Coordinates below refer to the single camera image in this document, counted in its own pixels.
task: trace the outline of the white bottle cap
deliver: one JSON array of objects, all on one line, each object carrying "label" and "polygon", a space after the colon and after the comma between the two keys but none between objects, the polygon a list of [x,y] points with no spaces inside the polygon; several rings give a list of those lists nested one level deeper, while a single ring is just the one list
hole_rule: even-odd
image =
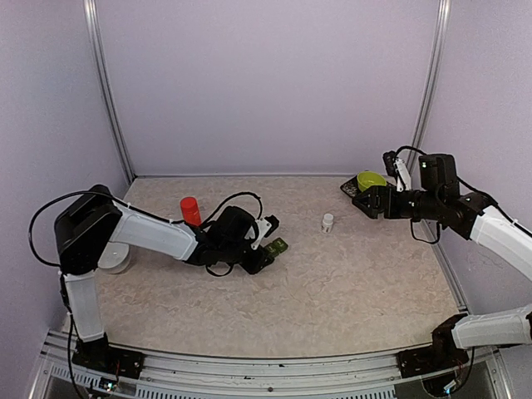
[{"label": "white bottle cap", "polygon": [[325,214],[323,216],[322,231],[324,233],[329,233],[331,231],[331,229],[333,228],[333,221],[334,221],[334,216],[332,216],[331,214]]}]

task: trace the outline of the wire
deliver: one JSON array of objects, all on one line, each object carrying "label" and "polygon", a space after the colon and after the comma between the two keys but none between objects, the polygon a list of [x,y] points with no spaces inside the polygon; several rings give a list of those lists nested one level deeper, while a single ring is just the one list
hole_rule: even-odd
[{"label": "wire", "polygon": [[222,202],[220,202],[220,204],[216,207],[216,209],[214,210],[214,212],[212,214],[210,214],[207,219],[204,220],[204,222],[199,226],[201,229],[205,229],[207,227],[207,224],[209,223],[209,221],[218,213],[218,211],[220,209],[222,209],[222,206],[224,206],[225,204],[227,204],[229,201],[231,201],[233,198],[236,198],[236,197],[242,197],[242,196],[245,196],[245,195],[249,195],[253,198],[255,198],[258,202],[259,202],[259,216],[257,216],[257,219],[260,219],[263,215],[263,201],[260,200],[260,197],[258,195],[256,195],[254,192],[251,192],[251,191],[240,191],[239,193],[236,193],[236,194],[233,194],[233,195],[230,195],[229,197],[227,197],[226,199],[224,199]]},{"label": "wire", "polygon": [[458,385],[457,387],[455,386],[456,388],[454,390],[450,392],[442,392],[442,395],[434,395],[428,392],[423,382],[432,380],[434,378],[438,378],[439,376],[422,379],[421,385],[423,386],[423,390],[426,392],[426,394],[429,397],[435,397],[436,399],[441,398],[441,397],[451,397],[451,395],[454,395],[466,385],[471,375],[471,370],[473,369],[474,362],[475,362],[475,347],[471,349],[470,365],[469,365],[469,368],[467,369],[467,374],[465,375],[465,378],[463,380],[461,379],[461,371],[463,370],[464,365],[461,362],[458,362],[458,375],[456,376],[454,381],[458,381],[460,385]]},{"label": "wire", "polygon": [[402,184],[402,189],[403,190],[406,190],[406,184],[405,184],[405,180],[403,180],[402,176],[400,173],[397,172],[397,177],[399,178],[399,180],[401,181],[401,184]]},{"label": "wire", "polygon": [[402,145],[401,147],[399,147],[396,151],[396,156],[398,156],[401,152],[403,152],[404,150],[410,150],[410,151],[414,151],[418,154],[421,154],[421,155],[426,155],[426,152],[425,151],[422,151],[420,150],[419,148],[416,148],[416,147],[412,147],[411,145]]},{"label": "wire", "polygon": [[455,393],[457,393],[460,389],[462,389],[463,387],[466,386],[466,383],[467,381],[469,380],[469,377],[471,375],[471,370],[473,370],[473,366],[475,364],[475,347],[473,347],[471,349],[471,361],[470,361],[470,365],[469,365],[469,368],[467,369],[467,374],[465,375],[465,378],[463,380],[460,381],[460,385],[454,389],[452,392],[451,392],[451,395],[454,395]]},{"label": "wire", "polygon": [[217,274],[215,272],[213,272],[211,269],[210,269],[210,266],[209,265],[205,265],[205,270],[207,270],[207,273],[210,274],[211,276],[215,276],[215,277],[225,277],[227,276],[229,273],[231,273],[233,271],[233,267],[234,265],[233,264],[230,264],[229,265],[229,268],[227,269],[227,272],[223,273],[223,274]]},{"label": "wire", "polygon": [[460,183],[462,183],[465,187],[467,187],[469,190],[471,191],[474,191],[480,195],[484,195],[486,198],[488,198],[492,203],[493,203],[493,206],[500,212],[500,214],[502,214],[509,222],[511,222],[517,229],[521,230],[523,233],[525,233],[526,235],[528,235],[529,237],[532,238],[532,232],[530,232],[530,230],[528,230],[526,227],[524,227],[523,225],[519,224],[519,223],[516,223],[514,219],[512,219],[499,205],[499,203],[495,200],[495,198],[493,198],[491,195],[489,195],[488,193],[486,193],[485,191],[482,191],[482,190],[478,190],[476,189],[475,187],[473,187],[472,185],[470,185],[469,183],[467,183],[466,181],[464,181],[463,179],[461,179],[460,177],[458,178],[458,181]]},{"label": "wire", "polygon": [[68,371],[70,372],[70,379],[72,382],[72,386],[74,387],[74,391],[76,391],[76,394],[80,397],[80,399],[85,399],[85,397],[81,394],[77,384],[76,384],[76,378],[74,378],[74,372],[72,371],[72,359],[70,356],[70,348],[71,348],[71,342],[72,342],[72,333],[74,331],[74,316],[72,316],[72,313],[70,313],[70,328],[68,330],[68,340],[66,341],[66,358],[68,359]]},{"label": "wire", "polygon": [[416,234],[414,233],[414,221],[412,219],[410,219],[410,234],[412,235],[412,238],[415,241],[421,241],[422,243],[430,244],[430,245],[438,244],[440,242],[440,238],[441,238],[441,225],[440,225],[440,222],[436,222],[436,239],[434,241],[427,241],[426,239],[418,239],[416,237]]}]

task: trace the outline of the white wall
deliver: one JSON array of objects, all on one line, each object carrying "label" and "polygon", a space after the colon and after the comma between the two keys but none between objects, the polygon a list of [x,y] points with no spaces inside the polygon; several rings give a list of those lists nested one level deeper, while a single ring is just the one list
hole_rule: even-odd
[{"label": "white wall", "polygon": [[[0,6],[0,389],[17,399],[47,329],[64,317],[57,271],[27,245],[37,208],[71,190],[126,180],[101,100],[81,1],[4,1]],[[35,240],[57,260],[52,221]]]},{"label": "white wall", "polygon": [[437,1],[98,2],[138,175],[352,174],[411,142]]},{"label": "white wall", "polygon": [[[459,175],[532,227],[532,2],[453,2],[426,142]],[[444,232],[443,247],[474,313],[532,303],[532,283],[491,252]],[[504,351],[517,398],[532,392],[532,350]]]}]

